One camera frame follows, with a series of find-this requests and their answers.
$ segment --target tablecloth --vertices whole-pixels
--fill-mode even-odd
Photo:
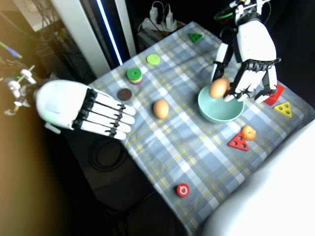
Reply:
[[[189,33],[200,33],[203,38],[193,44]],[[243,114],[230,123],[205,120],[197,96],[210,83],[219,45],[218,38],[192,22],[91,84],[116,99],[121,88],[131,89],[133,97],[126,104],[137,110],[136,122],[123,144],[190,235],[292,131],[315,118],[314,109],[285,88],[275,105],[290,102],[292,118],[248,99]],[[152,53],[161,56],[159,65],[146,62]],[[140,86],[126,78],[132,67],[143,73]],[[224,77],[233,81],[237,70],[233,58]],[[169,104],[165,120],[152,112],[158,99]],[[250,150],[229,147],[227,143],[245,125],[257,131],[257,138],[248,141]],[[179,183],[190,186],[188,197],[176,194]]]

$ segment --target blue light strip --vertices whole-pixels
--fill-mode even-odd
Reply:
[[[118,59],[118,61],[119,61],[119,64],[122,65],[123,62],[122,62],[122,59],[120,58],[120,54],[119,54],[119,52],[118,52],[118,48],[117,48],[117,46],[116,46],[116,42],[115,42],[114,36],[113,36],[112,31],[111,31],[111,29],[110,29],[110,27],[109,27],[108,20],[107,20],[105,11],[104,11],[103,4],[102,4],[101,0],[96,0],[96,2],[97,2],[97,5],[98,5],[98,8],[99,8],[99,10],[100,10],[100,13],[101,13],[101,15],[102,15],[102,17],[103,17],[103,21],[104,21],[104,23],[105,23],[105,26],[106,26],[107,32],[108,32],[108,34],[109,34],[110,40],[112,41],[112,44],[113,44],[113,47],[114,47],[114,50],[115,50],[117,59]]]

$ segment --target green wire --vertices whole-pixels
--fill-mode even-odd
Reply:
[[[6,46],[4,43],[2,43],[1,41],[0,41],[0,46],[3,46],[4,48],[8,48],[8,46]]]
[[[226,14],[224,16],[219,16],[218,19],[224,19],[224,18],[227,18],[227,17],[230,17],[230,16],[233,16],[233,13],[229,13],[229,14]]]

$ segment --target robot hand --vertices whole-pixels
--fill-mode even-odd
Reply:
[[[237,0],[224,9],[225,13],[228,10],[235,13],[220,16],[224,13],[221,12],[215,16],[216,19],[235,16],[236,28],[232,30],[231,27],[225,28],[230,34],[228,37],[225,34],[225,38],[222,39],[223,43],[219,47],[211,80],[224,75],[224,69],[234,52],[237,62],[241,63],[230,90],[224,95],[225,101],[234,98],[244,101],[248,97],[255,96],[256,102],[260,103],[276,92],[275,63],[280,62],[281,59],[277,58],[274,42],[260,18],[262,5],[268,1]],[[254,95],[261,81],[264,89]]]
[[[46,122],[66,128],[123,140],[134,124],[134,108],[87,85],[54,80],[45,83],[36,93],[36,108]]]

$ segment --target red triangle block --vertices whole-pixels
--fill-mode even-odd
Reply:
[[[244,138],[242,133],[239,133],[238,135],[236,135],[231,140],[231,142],[228,143],[228,145],[230,147],[238,148],[238,149],[243,150],[243,151],[248,151],[249,150],[248,145],[246,143],[246,140],[245,140],[245,138]]]

